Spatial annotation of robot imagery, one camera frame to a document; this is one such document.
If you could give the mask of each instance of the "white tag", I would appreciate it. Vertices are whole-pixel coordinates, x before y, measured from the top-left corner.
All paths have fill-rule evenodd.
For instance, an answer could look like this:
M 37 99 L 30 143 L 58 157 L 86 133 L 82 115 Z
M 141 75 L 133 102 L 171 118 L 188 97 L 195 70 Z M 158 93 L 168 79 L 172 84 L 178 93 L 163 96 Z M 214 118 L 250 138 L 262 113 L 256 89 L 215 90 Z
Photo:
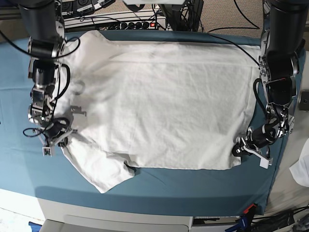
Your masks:
M 90 5 L 88 5 L 88 6 L 84 6 L 84 7 L 82 7 L 82 8 L 77 9 L 77 11 L 78 11 L 78 12 L 84 11 L 84 10 L 87 10 L 87 9 L 89 9 L 89 8 L 91 8 L 91 7 L 92 7 L 92 5 L 90 4 Z
M 269 160 L 267 160 L 267 159 L 261 159 L 261 161 L 260 161 L 260 166 L 261 166 L 262 168 L 268 169 Z
M 100 3 L 97 3 L 96 5 L 94 5 L 95 10 L 97 10 L 100 7 L 101 7 Z

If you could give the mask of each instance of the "black wire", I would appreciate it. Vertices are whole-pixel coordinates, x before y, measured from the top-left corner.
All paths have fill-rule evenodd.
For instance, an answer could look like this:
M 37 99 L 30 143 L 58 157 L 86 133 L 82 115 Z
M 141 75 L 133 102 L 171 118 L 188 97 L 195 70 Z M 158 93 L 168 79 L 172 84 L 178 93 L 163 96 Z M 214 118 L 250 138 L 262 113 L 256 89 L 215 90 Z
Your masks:
M 95 30 L 98 30 L 98 28 L 97 28 L 97 26 L 95 24 L 95 21 L 93 21 L 93 18 L 91 18 L 91 21 L 92 21 L 93 26 L 95 27 Z
M 70 72 L 70 68 L 68 67 L 68 65 L 66 64 L 62 64 L 63 67 L 66 68 L 67 70 L 67 82 L 66 82 L 66 85 L 65 87 L 63 88 L 63 90 L 61 91 L 60 94 L 58 94 L 56 97 L 55 97 L 55 100 L 58 100 L 59 98 L 61 98 L 63 96 L 63 94 L 67 91 L 68 87 L 69 87 L 69 84 L 70 84 L 70 80 L 71 80 L 71 72 Z
M 6 35 L 1 30 L 0 30 L 0 35 L 6 40 L 6 42 L 8 42 L 12 47 L 17 49 L 18 51 L 20 51 L 20 52 L 22 52 L 22 53 L 24 53 L 24 54 L 26 54 L 28 56 L 31 56 L 31 57 L 34 57 L 34 58 L 38 58 L 38 59 L 45 59 L 45 60 L 54 60 L 54 59 L 59 59 L 59 58 L 67 57 L 67 56 L 71 55 L 72 53 L 74 53 L 78 49 L 78 47 L 81 45 L 81 40 L 78 37 L 72 37 L 72 38 L 70 38 L 68 40 L 68 42 L 73 40 L 73 39 L 77 39 L 78 40 L 78 44 L 77 44 L 76 48 L 73 51 L 71 51 L 71 52 L 69 52 L 67 54 L 58 56 L 58 57 L 44 57 L 44 56 L 38 56 L 38 55 L 32 54 L 30 52 L 27 52 L 27 51 L 21 49 L 16 44 L 14 44 L 8 37 L 6 37 Z
M 141 18 L 140 18 L 137 14 L 135 14 L 135 12 L 132 11 L 132 13 L 136 16 L 136 18 L 138 18 L 139 20 L 141 20 Z
M 264 116 L 265 116 L 265 119 L 267 119 L 267 114 L 266 114 L 265 107 L 264 107 L 264 105 L 263 105 L 263 103 L 262 103 L 262 101 L 261 101 L 261 99 L 260 99 L 260 97 L 259 97 L 259 95 L 258 95 L 258 93 L 257 93 L 257 90 L 256 90 L 256 84 L 258 84 L 258 83 L 262 83 L 262 79 L 261 79 L 261 78 L 257 78 L 257 79 L 254 81 L 254 83 L 253 83 L 253 92 L 254 92 L 254 96 L 255 96 L 255 98 L 256 98 L 257 103 L 259 104 L 259 106 L 261 107 L 261 109 L 262 109 L 262 111 L 263 111 L 263 114 L 264 114 Z
M 154 12 L 154 16 L 155 16 L 155 27 L 154 27 L 154 29 L 157 29 L 157 19 L 158 19 L 158 17 L 157 17 L 157 15 L 156 15 L 156 12 L 155 12 L 155 7 L 154 7 L 154 4 L 151 4 L 151 8 L 152 8 L 152 10 L 153 10 L 153 12 Z
M 245 14 L 241 11 L 241 9 L 239 8 L 236 0 L 234 0 L 234 4 L 236 5 L 237 7 L 237 10 L 241 13 L 241 15 L 251 24 L 254 26 L 254 28 L 249 28 L 249 27 L 224 27 L 224 28 L 216 28 L 216 29 L 212 29 L 212 30 L 209 30 L 207 32 L 207 34 L 209 34 L 210 36 L 214 37 L 214 38 L 217 38 L 217 39 L 221 39 L 221 40 L 224 40 L 224 41 L 227 41 L 233 45 L 235 45 L 237 48 L 239 48 L 241 51 L 243 51 L 248 57 L 250 57 L 256 64 L 257 66 L 260 66 L 260 64 L 248 53 L 246 52 L 242 47 L 240 47 L 238 44 L 230 41 L 230 40 L 227 40 L 227 39 L 224 39 L 222 37 L 219 37 L 219 36 L 216 36 L 216 35 L 212 35 L 210 34 L 210 32 L 213 32 L 213 31 L 216 31 L 216 30 L 223 30 L 223 29 L 260 29 L 256 24 L 254 24 L 250 19 L 248 19 Z
M 194 11 L 194 6 L 191 5 L 190 3 L 187 3 L 188 5 L 188 10 L 189 10 L 189 16 L 190 16 L 190 30 L 192 31 L 193 30 L 193 25 L 194 25 L 194 22 L 195 22 L 195 11 Z
M 203 24 L 202 24 L 201 17 L 199 18 L 199 22 L 200 22 L 200 24 L 201 24 L 202 32 L 204 32 L 204 27 L 203 27 Z
M 169 19 L 171 19 L 171 21 L 173 21 L 175 23 L 176 28 L 178 28 L 178 23 L 177 23 L 178 21 L 175 19 L 175 16 L 168 11 L 166 11 L 166 13 L 170 15 Z
M 260 66 L 260 64 L 246 51 L 244 50 L 242 47 L 240 47 L 238 44 L 234 43 L 233 41 L 230 41 L 228 39 L 224 39 L 222 37 L 219 37 L 219 36 L 216 36 L 216 35 L 212 35 L 210 34 L 209 32 L 207 32 L 207 34 L 209 34 L 211 37 L 214 37 L 214 38 L 217 38 L 217 39 L 220 39 L 220 40 L 224 40 L 224 41 L 227 41 L 231 44 L 233 44 L 234 46 L 236 46 L 237 48 L 239 48 L 241 51 L 243 51 L 248 57 L 250 57 L 258 66 Z
M 161 24 L 159 24 L 158 22 L 156 22 L 156 24 L 158 25 L 158 26 L 160 26 L 163 30 L 166 30 L 166 28 L 164 28 Z
M 297 212 L 295 212 L 295 213 L 293 213 L 293 215 L 295 215 L 295 214 L 298 214 L 298 213 L 300 213 L 300 212 L 302 212 L 302 211 L 304 211 L 304 210 L 306 210 L 306 209 L 309 209 L 309 206 L 304 206 L 304 207 L 300 207 L 300 208 L 296 208 L 296 209 L 293 209 L 292 211 L 294 212 L 294 211 L 297 211 Z M 273 215 L 273 216 L 267 216 L 267 217 L 255 217 L 255 218 L 253 218 L 253 220 L 260 220 L 260 219 L 269 219 L 269 218 L 278 218 L 278 217 L 281 217 L 281 216 L 283 216 L 283 215 L 285 215 L 285 214 L 288 214 L 289 212 L 283 212 L 283 213 L 279 213 L 279 214 L 277 214 L 277 215 Z
M 151 16 L 150 18 L 148 18 L 148 19 L 142 21 L 142 23 L 151 20 L 151 19 L 152 19 L 153 17 L 155 17 L 159 12 L 160 12 L 160 9 L 157 10 L 157 11 L 154 13 L 153 16 Z M 98 15 L 98 16 L 87 16 L 87 17 L 85 17 L 84 15 L 75 14 L 75 13 L 69 13 L 68 15 L 72 16 L 72 17 L 75 18 L 75 19 L 79 19 L 81 22 L 83 22 L 83 21 L 86 20 L 86 19 L 91 19 L 91 20 L 93 20 L 93 19 L 96 19 L 96 18 L 106 18 L 106 19 L 114 20 L 114 21 L 119 22 L 119 23 L 124 23 L 124 22 L 122 22 L 122 21 L 120 21 L 120 20 L 118 20 L 118 19 L 116 19 L 116 18 L 111 18 L 111 17 L 108 17 L 108 16 L 100 16 L 100 15 Z
M 183 17 L 184 21 L 185 21 L 185 24 L 186 24 L 186 27 L 187 29 L 189 28 L 189 25 L 188 25 L 188 20 L 185 18 L 185 16 L 183 15 L 183 13 L 181 13 L 181 16 Z

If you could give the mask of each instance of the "electronic equipment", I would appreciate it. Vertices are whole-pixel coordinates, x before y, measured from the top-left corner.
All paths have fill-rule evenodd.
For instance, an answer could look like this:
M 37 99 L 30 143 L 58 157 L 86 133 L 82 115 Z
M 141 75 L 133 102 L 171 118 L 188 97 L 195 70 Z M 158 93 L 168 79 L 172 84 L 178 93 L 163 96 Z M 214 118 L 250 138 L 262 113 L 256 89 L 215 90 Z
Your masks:
M 66 18 L 65 28 L 66 32 L 91 29 L 137 29 L 135 24 L 141 22 L 142 27 L 139 29 L 158 29 L 159 27 L 165 29 L 167 27 L 166 18 L 159 13 L 159 8 L 156 8 L 155 12 L 158 12 L 156 17 L 154 17 L 153 10 L 140 10 L 135 13 L 123 11 Z
M 73 2 L 65 1 L 62 2 L 62 16 L 63 18 L 69 18 L 73 14 Z
M 73 3 L 73 12 L 77 12 L 82 15 L 94 12 L 92 0 L 75 0 L 72 3 Z

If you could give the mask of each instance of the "white cloth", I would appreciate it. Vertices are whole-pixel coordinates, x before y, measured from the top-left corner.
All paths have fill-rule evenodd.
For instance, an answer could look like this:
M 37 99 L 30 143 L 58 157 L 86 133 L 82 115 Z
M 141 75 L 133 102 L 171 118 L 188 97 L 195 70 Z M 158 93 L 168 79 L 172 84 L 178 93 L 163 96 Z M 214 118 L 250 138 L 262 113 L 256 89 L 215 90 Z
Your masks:
M 290 171 L 299 185 L 309 187 L 309 139 L 301 150 L 299 160 L 290 167 Z
M 222 44 L 119 45 L 97 31 L 80 39 L 64 60 L 71 82 L 56 114 L 74 118 L 78 133 L 70 135 L 63 153 L 100 192 L 134 176 L 125 164 L 217 170 L 240 165 L 231 150 L 253 116 L 252 86 L 259 77 L 242 51 Z M 243 48 L 258 59 L 259 47 Z M 62 87 L 65 79 L 62 72 Z

